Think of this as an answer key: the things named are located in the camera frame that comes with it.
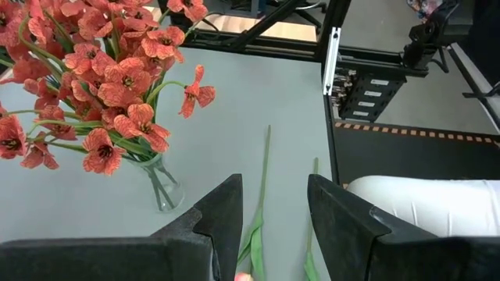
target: flower bouquet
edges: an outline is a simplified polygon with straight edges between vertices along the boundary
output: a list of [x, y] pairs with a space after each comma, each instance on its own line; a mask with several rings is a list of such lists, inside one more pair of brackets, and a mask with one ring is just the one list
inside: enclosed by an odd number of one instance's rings
[[[23, 167], [42, 163], [59, 167], [51, 146], [85, 153], [84, 170], [112, 175], [122, 158], [144, 169], [160, 211], [175, 208], [170, 192], [177, 181], [162, 162], [170, 132], [156, 123], [159, 92], [167, 85], [184, 89], [180, 114], [188, 118], [195, 104], [215, 98], [213, 87], [195, 82], [163, 82], [166, 72], [184, 57], [177, 49], [207, 14], [202, 0], [170, 0], [159, 20], [145, 5], [149, 0], [0, 0], [0, 45], [14, 64], [12, 77], [0, 84], [23, 84], [37, 96], [33, 109], [9, 112], [0, 103], [0, 157], [24, 157]], [[169, 12], [193, 21], [186, 34], [178, 27], [161, 28]], [[16, 114], [34, 113], [25, 134]], [[165, 176], [173, 187], [161, 179]]]

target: floor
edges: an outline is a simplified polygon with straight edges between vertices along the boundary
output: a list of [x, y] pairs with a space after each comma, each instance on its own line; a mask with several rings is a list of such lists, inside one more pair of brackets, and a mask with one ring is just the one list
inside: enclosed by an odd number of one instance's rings
[[[221, 6], [218, 1], [205, 2], [217, 10]], [[310, 13], [318, 20], [324, 19], [319, 9]], [[297, 15], [285, 21], [307, 24]], [[400, 52], [409, 43], [410, 28], [419, 23], [405, 0], [352, 0], [342, 27], [341, 43]], [[425, 79], [409, 77], [377, 122], [496, 134], [480, 103], [462, 97], [462, 92], [470, 88], [448, 53], [446, 58], [450, 73], [445, 74], [431, 64]]]

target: gray table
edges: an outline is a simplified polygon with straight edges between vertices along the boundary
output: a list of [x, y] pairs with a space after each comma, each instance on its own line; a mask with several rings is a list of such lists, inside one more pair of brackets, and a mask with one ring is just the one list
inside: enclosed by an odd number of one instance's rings
[[[112, 177], [86, 173], [83, 155], [52, 149], [61, 168], [19, 166], [21, 158], [0, 161], [0, 240], [56, 237], [147, 236], [188, 210], [232, 173], [244, 182], [244, 231], [257, 205], [265, 133], [273, 127], [264, 209], [264, 259], [267, 279], [303, 280], [308, 222], [307, 176], [313, 159], [330, 178], [320, 65], [205, 50], [183, 49], [186, 63], [175, 65], [167, 80], [191, 83], [196, 64], [205, 66], [203, 84], [217, 97], [190, 119], [177, 113], [182, 89], [163, 89], [157, 120], [168, 128], [168, 168], [186, 190], [171, 214], [155, 212], [148, 177], [123, 162]], [[19, 84], [0, 86], [8, 110], [32, 108], [34, 96]], [[29, 130], [31, 114], [20, 115]], [[317, 242], [316, 266], [327, 270]]]

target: wooden surface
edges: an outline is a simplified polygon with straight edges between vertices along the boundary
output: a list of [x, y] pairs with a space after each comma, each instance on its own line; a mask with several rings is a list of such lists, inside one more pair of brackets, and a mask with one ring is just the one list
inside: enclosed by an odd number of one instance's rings
[[[216, 26], [220, 31], [241, 33], [256, 25], [260, 19], [250, 19], [240, 16], [211, 15], [206, 19]], [[206, 23], [199, 23], [197, 28], [203, 30], [213, 30], [213, 27]], [[301, 41], [316, 42], [316, 30], [312, 25], [297, 23], [275, 23], [261, 36], [295, 39]]]

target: metal bracket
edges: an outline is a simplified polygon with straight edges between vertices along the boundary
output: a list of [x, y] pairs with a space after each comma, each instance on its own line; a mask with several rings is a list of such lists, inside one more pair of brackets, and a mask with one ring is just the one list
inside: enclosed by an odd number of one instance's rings
[[323, 78], [323, 95], [331, 96], [334, 87], [335, 69], [337, 67], [338, 48], [341, 42], [341, 28], [333, 27], [328, 41], [327, 61], [325, 65], [325, 76]]

